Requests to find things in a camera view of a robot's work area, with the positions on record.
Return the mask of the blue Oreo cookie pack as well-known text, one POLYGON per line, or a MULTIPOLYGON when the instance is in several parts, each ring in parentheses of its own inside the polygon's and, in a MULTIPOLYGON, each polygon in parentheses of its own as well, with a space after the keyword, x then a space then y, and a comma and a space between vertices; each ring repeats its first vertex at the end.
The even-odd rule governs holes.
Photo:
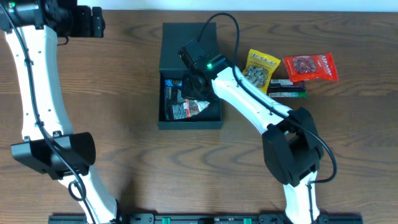
POLYGON ((176 79, 166 79, 164 81, 165 86, 169 86, 172 88, 182 88, 183 86, 183 81, 182 80, 176 80, 176 79))

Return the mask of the black gift box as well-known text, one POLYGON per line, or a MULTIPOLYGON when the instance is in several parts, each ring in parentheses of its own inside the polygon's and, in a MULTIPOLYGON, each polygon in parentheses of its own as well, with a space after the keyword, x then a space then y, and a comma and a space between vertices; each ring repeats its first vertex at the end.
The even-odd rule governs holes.
POLYGON ((189 73, 178 51, 185 44, 196 39, 202 27, 203 24, 199 22, 163 23, 159 62, 159 129, 220 129, 222 127, 223 110, 222 103, 219 100, 211 103, 209 107, 191 118, 173 119, 167 117, 166 81, 180 81, 185 74, 189 73))

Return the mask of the black transparent snack bag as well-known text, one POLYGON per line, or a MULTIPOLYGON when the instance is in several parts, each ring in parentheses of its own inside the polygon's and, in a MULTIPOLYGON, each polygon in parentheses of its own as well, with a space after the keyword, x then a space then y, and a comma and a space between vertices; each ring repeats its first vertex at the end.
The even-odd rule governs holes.
POLYGON ((191 118, 207 109, 209 105, 208 101, 183 98, 181 90, 176 87, 165 87, 165 118, 167 120, 191 118))

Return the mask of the yellow sunflower seed bag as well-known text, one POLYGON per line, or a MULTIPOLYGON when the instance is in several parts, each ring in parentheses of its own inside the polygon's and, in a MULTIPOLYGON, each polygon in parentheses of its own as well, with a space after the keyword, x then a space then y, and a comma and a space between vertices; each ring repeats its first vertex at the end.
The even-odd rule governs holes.
POLYGON ((243 75, 262 92, 267 93, 271 76, 280 65, 280 59, 251 49, 248 52, 243 75))

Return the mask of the red snack bag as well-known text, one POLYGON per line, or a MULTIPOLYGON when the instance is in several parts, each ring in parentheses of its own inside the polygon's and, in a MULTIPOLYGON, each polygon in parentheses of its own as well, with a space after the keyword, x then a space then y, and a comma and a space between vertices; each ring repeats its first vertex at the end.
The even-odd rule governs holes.
POLYGON ((301 55, 283 58, 291 82, 314 79, 338 81, 332 54, 301 55))

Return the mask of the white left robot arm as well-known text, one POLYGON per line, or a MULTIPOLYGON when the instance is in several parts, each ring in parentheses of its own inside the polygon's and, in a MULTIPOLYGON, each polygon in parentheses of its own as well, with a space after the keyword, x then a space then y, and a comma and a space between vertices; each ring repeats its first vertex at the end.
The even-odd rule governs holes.
POLYGON ((100 7, 76 1, 2 1, 1 30, 16 65, 22 99, 22 142, 13 158, 68 189, 84 211, 82 223, 121 223, 118 201, 95 168, 96 147, 88 132, 76 133, 63 102, 58 74, 59 39, 102 38, 100 7))

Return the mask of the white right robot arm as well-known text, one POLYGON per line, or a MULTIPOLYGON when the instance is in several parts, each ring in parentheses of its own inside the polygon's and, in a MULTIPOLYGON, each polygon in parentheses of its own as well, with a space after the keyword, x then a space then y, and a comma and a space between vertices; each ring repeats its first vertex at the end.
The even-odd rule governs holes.
POLYGON ((237 109, 261 134, 264 162, 283 185, 285 215, 292 223, 314 223, 317 208, 313 181, 317 178, 322 146, 310 113, 292 110, 259 90, 224 55, 210 56, 192 40, 178 51, 189 73, 183 96, 195 100, 221 99, 237 109))

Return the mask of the dark blue candy bar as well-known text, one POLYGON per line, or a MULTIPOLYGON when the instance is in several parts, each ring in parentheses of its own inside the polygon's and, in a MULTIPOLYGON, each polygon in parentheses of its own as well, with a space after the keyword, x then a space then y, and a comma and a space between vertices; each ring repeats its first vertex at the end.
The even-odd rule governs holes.
POLYGON ((291 82, 289 79, 271 79, 268 92, 303 92, 306 91, 305 82, 291 82))

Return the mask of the green and white candy bar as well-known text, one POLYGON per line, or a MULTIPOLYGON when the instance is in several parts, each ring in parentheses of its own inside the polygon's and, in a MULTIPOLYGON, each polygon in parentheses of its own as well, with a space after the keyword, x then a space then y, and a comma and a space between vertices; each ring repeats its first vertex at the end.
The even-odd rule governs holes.
POLYGON ((274 92, 268 94, 271 98, 308 98, 305 91, 301 92, 274 92))

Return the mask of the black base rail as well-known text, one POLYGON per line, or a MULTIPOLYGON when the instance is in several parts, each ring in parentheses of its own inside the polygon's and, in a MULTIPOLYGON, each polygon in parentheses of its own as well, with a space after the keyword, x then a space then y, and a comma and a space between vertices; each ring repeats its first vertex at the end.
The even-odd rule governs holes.
MULTIPOLYGON (((289 224, 284 214, 260 215, 154 215, 136 213, 126 215, 115 221, 128 224, 289 224)), ((328 215, 321 214, 315 223, 318 224, 363 224, 359 215, 328 215)))

